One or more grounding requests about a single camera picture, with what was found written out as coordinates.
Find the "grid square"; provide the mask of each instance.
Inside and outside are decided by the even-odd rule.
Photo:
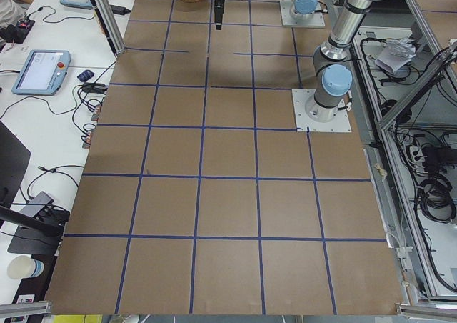
[[[164,48],[168,23],[149,21],[130,21],[124,36],[128,48],[159,49]]]
[[[251,89],[208,90],[206,126],[253,127],[253,97]]]
[[[206,48],[189,53],[165,53],[161,85],[205,86],[205,80]]]
[[[253,132],[207,129],[202,173],[220,177],[256,176]]]
[[[249,26],[239,26],[239,25],[227,25],[224,26],[223,34],[211,34],[211,43],[209,50],[211,52],[211,57],[217,56],[216,60],[219,63],[226,63],[225,58],[227,56],[233,56],[234,53],[245,53],[249,54],[249,61],[251,60],[251,30]]]
[[[402,296],[385,242],[327,242],[327,252],[338,314],[396,314]]]
[[[291,29],[278,29],[273,26],[253,26],[252,40],[254,53],[295,55]]]
[[[257,241],[197,242],[194,314],[261,314]]]
[[[210,86],[252,87],[251,55],[211,52],[208,83]]]
[[[191,268],[191,240],[133,239],[120,313],[188,314]]]
[[[355,132],[310,136],[318,178],[370,179],[363,146]]]
[[[147,128],[98,126],[84,171],[86,173],[139,174]]]
[[[168,21],[173,0],[135,0],[130,21]]]
[[[203,179],[199,236],[257,237],[256,182]]]
[[[321,237],[312,182],[262,181],[260,213],[264,237]]]
[[[208,48],[208,25],[171,23],[166,48],[204,54]]]
[[[254,55],[256,87],[299,88],[297,60],[294,56]]]
[[[200,129],[153,128],[145,174],[198,175]]]
[[[127,239],[65,237],[64,240],[46,293],[53,314],[114,312]]]
[[[82,177],[66,232],[128,234],[137,177]]]
[[[278,26],[283,29],[278,0],[252,1],[251,19],[254,25]]]
[[[266,312],[331,315],[322,242],[263,241]]]
[[[291,91],[256,90],[258,128],[296,129]]]
[[[134,234],[194,235],[196,179],[143,178]]]
[[[226,1],[224,23],[249,24],[249,2],[234,0]]]
[[[148,125],[155,92],[152,86],[110,85],[99,123]]]
[[[154,125],[201,126],[204,96],[204,89],[160,87]]]
[[[173,5],[173,12],[171,13],[171,20],[208,23],[210,10],[210,0],[202,0],[196,3],[186,3],[181,0],[175,0]]]
[[[258,131],[258,172],[261,177],[312,177],[306,135],[294,131]]]
[[[326,237],[386,238],[370,182],[319,182]]]
[[[129,49],[118,56],[111,83],[157,84],[161,53]]]

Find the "blue tape grid line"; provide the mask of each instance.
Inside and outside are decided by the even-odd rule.
[[[140,174],[120,173],[83,173],[85,177],[140,177]],[[286,182],[371,182],[370,179],[338,179],[338,178],[281,178],[281,177],[228,177],[217,175],[179,175],[179,174],[143,174],[143,178],[172,178],[172,179],[221,179],[221,180],[259,180]]]
[[[169,21],[171,20],[171,15],[173,13],[174,2],[175,2],[175,0],[171,1]],[[170,25],[171,24],[169,22],[168,26],[166,28],[166,35],[165,35],[165,41],[164,41],[164,50],[166,50],[166,45],[167,45],[169,32],[170,32]],[[160,76],[161,76],[161,72],[162,72],[163,65],[164,65],[164,57],[165,57],[165,54],[162,54],[161,55],[160,68],[159,68],[159,73],[157,75],[156,84],[159,84],[159,82],[160,82]],[[151,108],[151,115],[149,117],[149,125],[152,125],[152,119],[154,117],[154,109],[155,109],[155,106],[156,106],[158,90],[159,90],[159,88],[156,87],[156,93],[155,93],[155,96],[154,96],[154,102],[153,102],[152,108]],[[134,230],[135,214],[136,214],[136,208],[138,206],[139,194],[140,194],[140,191],[141,191],[141,182],[143,180],[143,172],[144,172],[144,167],[145,167],[145,164],[146,164],[146,157],[147,157],[147,154],[148,154],[148,145],[149,145],[150,134],[151,134],[151,127],[148,128],[148,134],[146,136],[146,143],[145,143],[145,146],[144,146],[143,160],[141,162],[141,171],[140,171],[141,174],[139,175],[138,186],[136,188],[136,196],[135,196],[135,202],[134,202],[134,209],[133,209],[132,215],[131,215],[129,235],[132,235],[133,230]],[[124,279],[125,279],[125,276],[126,276],[127,262],[129,260],[130,243],[131,243],[131,237],[128,237],[127,238],[127,245],[126,245],[126,252],[125,252],[125,256],[124,256],[124,264],[122,266],[121,281],[119,283],[119,290],[118,290],[118,295],[117,295],[117,300],[116,300],[115,313],[119,313],[119,307],[121,305],[122,290],[124,288]]]
[[[253,31],[252,31],[252,8],[251,0],[249,0],[249,41],[251,47],[251,76],[252,76],[252,100],[253,100],[253,120],[254,120],[254,150],[256,158],[256,196],[257,196],[257,229],[258,229],[258,264],[260,271],[260,292],[262,314],[266,314],[265,305],[265,286],[263,282],[263,253],[262,253],[262,227],[261,227],[261,206],[260,206],[260,188],[258,181],[258,137],[257,137],[257,108],[256,108],[256,75],[254,71],[254,55],[253,55]]]
[[[206,49],[206,70],[205,70],[205,90],[203,100],[203,117],[201,119],[201,140],[200,140],[200,160],[199,160],[199,177],[197,181],[197,198],[195,208],[195,222],[194,222],[194,243],[192,245],[192,269],[191,269],[191,290],[189,300],[189,314],[194,312],[194,289],[195,289],[195,272],[196,272],[196,253],[197,253],[197,236],[199,230],[199,209],[200,209],[200,193],[201,193],[201,172],[203,169],[203,152],[205,143],[205,119],[206,119],[206,100],[208,96],[208,77],[209,77],[209,47],[211,40],[211,20],[213,18],[212,10],[209,13],[208,23],[208,44]]]
[[[321,236],[322,236],[322,247],[323,247],[323,256],[326,263],[326,271],[327,271],[327,278],[328,278],[328,288],[330,290],[330,298],[331,298],[331,305],[333,307],[333,314],[338,314],[338,310],[336,308],[336,301],[335,301],[335,294],[333,292],[333,284],[331,281],[331,272],[330,272],[330,262],[328,261],[328,252],[327,252],[327,245],[326,245],[326,237],[323,230],[323,221],[322,221],[322,212],[321,212],[321,203],[319,200],[319,193],[317,187],[317,179],[316,179],[316,170],[314,167],[314,157],[313,157],[313,147],[311,146],[311,134],[309,130],[306,132],[306,138],[308,140],[308,148],[309,148],[309,159],[311,161],[311,171],[313,174],[313,185],[314,185],[314,192],[316,195],[316,206],[319,218],[319,225],[321,228]]]
[[[332,238],[332,237],[252,237],[252,236],[194,236],[194,235],[147,235],[147,234],[80,234],[65,233],[65,237],[96,239],[201,239],[229,241],[303,241],[303,242],[386,242],[386,239]]]

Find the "black cable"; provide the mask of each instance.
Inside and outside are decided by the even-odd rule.
[[[48,173],[59,173],[59,174],[63,174],[63,175],[66,175],[67,177],[69,177],[73,183],[75,183],[76,187],[79,187],[78,185],[78,182],[75,180],[75,178],[73,178],[70,174],[67,174],[65,172],[62,172],[62,171],[58,171],[58,169],[61,169],[61,168],[67,168],[67,167],[77,167],[77,168],[84,168],[84,166],[79,166],[79,165],[76,165],[76,164],[65,164],[63,166],[57,166],[57,167],[53,167],[53,168],[50,168],[50,169],[47,169],[43,166],[38,166],[38,169],[40,169],[41,171],[43,171],[43,173],[41,173],[40,175],[38,175],[37,177],[35,177],[35,179],[33,179],[29,185],[27,186],[27,190],[26,190],[26,193],[27,193],[27,196],[30,198],[30,199],[33,199],[32,195],[31,195],[31,188],[33,186],[33,184],[38,181],[38,179],[40,179],[42,176],[44,176],[45,174],[48,174]]]
[[[86,20],[86,21],[91,21],[92,19],[95,18],[95,16],[92,16],[91,18],[79,17],[79,16],[69,16],[69,17],[64,17],[64,18],[62,18],[62,19],[60,19],[60,20],[58,20],[58,21],[47,21],[46,19],[49,18],[50,16],[53,16],[54,14],[56,14],[57,11],[55,10],[54,7],[52,7],[52,6],[47,6],[47,5],[38,8],[37,11],[41,11],[41,10],[43,10],[43,9],[46,8],[46,7],[49,8],[49,9],[51,9],[53,12],[50,13],[50,14],[48,14],[47,16],[45,16],[45,17],[42,19],[42,21],[43,21],[44,23],[57,24],[57,23],[61,23],[61,22],[65,21],[65,20],[67,20],[67,19],[84,19],[84,20]]]
[[[73,95],[73,99],[74,99],[74,100],[75,100],[74,90],[75,90],[78,86],[75,86],[75,87],[73,88],[73,94],[72,94],[72,95]],[[49,102],[48,102],[47,100],[45,100],[45,99],[43,99],[43,98],[40,98],[39,96],[25,96],[24,98],[22,98],[22,99],[20,99],[20,100],[18,100],[18,101],[16,101],[16,102],[14,102],[13,104],[10,104],[9,106],[7,106],[7,108],[5,109],[5,111],[3,112],[3,114],[0,116],[0,120],[5,116],[5,114],[7,113],[8,110],[10,110],[11,107],[13,107],[13,106],[19,104],[21,101],[24,101],[24,100],[30,99],[30,98],[36,99],[36,100],[40,100],[40,101],[44,101],[44,102],[46,103],[46,105],[48,106],[48,110],[49,110],[53,115],[55,115],[55,116],[60,116],[60,115],[62,115],[62,114],[68,114],[68,113],[72,112],[73,110],[76,109],[77,104],[78,104],[77,101],[75,100],[75,106],[72,107],[71,109],[68,109],[68,110],[63,111],[63,112],[55,112],[55,111],[51,108],[51,105],[49,104]]]
[[[22,236],[16,236],[16,235],[13,235],[13,234],[8,234],[6,232],[0,232],[1,234],[4,234],[4,235],[8,235],[8,236],[11,236],[11,237],[17,237],[18,239],[28,239],[28,240],[31,240],[31,241],[38,241],[38,242],[41,242],[43,244],[47,244],[48,246],[51,246],[51,247],[55,247],[56,244],[50,244],[50,243],[47,243],[41,239],[31,239],[31,238],[28,238],[28,237],[22,237]]]

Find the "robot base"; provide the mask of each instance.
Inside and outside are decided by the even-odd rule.
[[[326,27],[326,23],[323,20],[323,14],[309,14],[302,19],[295,19],[291,16],[291,6],[293,0],[280,0],[279,6],[281,7],[281,18],[283,20],[283,26],[292,26],[294,28],[315,28],[323,29]],[[321,5],[318,4],[316,10],[320,10]]]
[[[312,119],[305,109],[306,102],[314,95],[314,89],[292,89],[293,109],[295,111],[295,123],[298,131],[316,132],[352,132],[346,110],[337,111],[334,119],[327,123],[322,123]],[[340,107],[345,106],[341,100]]]

